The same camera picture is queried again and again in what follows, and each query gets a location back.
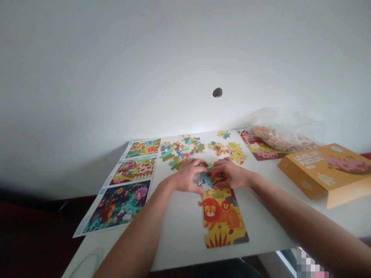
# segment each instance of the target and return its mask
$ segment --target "blurred pixelated area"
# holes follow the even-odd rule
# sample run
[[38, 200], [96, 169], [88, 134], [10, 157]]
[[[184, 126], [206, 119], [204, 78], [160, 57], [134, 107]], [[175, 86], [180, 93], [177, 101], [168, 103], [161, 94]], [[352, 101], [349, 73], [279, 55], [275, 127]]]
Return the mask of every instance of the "blurred pixelated area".
[[322, 266], [316, 264], [307, 253], [300, 247], [296, 248], [297, 258], [297, 278], [334, 278], [332, 274], [326, 271]]

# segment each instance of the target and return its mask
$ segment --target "farm animal puzzle picture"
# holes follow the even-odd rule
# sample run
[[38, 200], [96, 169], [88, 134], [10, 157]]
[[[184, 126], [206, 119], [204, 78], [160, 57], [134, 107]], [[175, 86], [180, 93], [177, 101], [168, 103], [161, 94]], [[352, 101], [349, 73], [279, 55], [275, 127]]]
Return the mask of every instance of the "farm animal puzzle picture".
[[157, 155], [149, 155], [124, 160], [109, 185], [151, 178], [156, 158]]
[[304, 136], [298, 136], [300, 146], [292, 147], [288, 151], [279, 151], [267, 145], [260, 137], [257, 137], [249, 129], [239, 128], [237, 129], [237, 131], [241, 138], [243, 139], [243, 141], [248, 146], [251, 153], [254, 155], [255, 159], [258, 161], [283, 158], [288, 154], [294, 154], [299, 151], [318, 147], [316, 143], [310, 141], [308, 138]]
[[131, 222], [144, 206], [149, 186], [150, 180], [108, 188], [83, 232]]

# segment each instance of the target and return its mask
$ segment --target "left hand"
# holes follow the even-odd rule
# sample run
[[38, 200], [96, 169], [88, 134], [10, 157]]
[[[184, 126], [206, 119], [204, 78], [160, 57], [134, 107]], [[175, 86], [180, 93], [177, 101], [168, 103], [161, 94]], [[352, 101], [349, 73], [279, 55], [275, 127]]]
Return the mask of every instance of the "left hand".
[[164, 179], [163, 182], [173, 186], [174, 190], [204, 195], [205, 191], [202, 189], [202, 187], [195, 186], [192, 182], [192, 178], [196, 173], [201, 172], [205, 172], [210, 175], [211, 172], [207, 169], [207, 166], [207, 162], [202, 159], [186, 158], [183, 161], [181, 169], [175, 174], [172, 174]]

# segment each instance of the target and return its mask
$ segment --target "white wall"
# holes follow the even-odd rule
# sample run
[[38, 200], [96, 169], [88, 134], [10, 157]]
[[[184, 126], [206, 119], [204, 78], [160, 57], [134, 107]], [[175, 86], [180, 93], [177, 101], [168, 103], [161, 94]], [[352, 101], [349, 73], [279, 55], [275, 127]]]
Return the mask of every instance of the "white wall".
[[1, 1], [1, 187], [96, 194], [129, 140], [276, 105], [369, 152], [370, 14], [346, 0]]

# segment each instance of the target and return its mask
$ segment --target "forearm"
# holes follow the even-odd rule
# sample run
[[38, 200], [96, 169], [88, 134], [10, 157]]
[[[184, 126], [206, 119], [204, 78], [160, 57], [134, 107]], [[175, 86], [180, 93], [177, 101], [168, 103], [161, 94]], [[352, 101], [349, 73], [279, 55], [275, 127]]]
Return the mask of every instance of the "forearm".
[[155, 258], [163, 217], [173, 191], [166, 181], [158, 185], [108, 253], [94, 278], [147, 276]]
[[371, 273], [371, 249], [359, 239], [260, 175], [251, 188], [298, 244], [332, 274]]

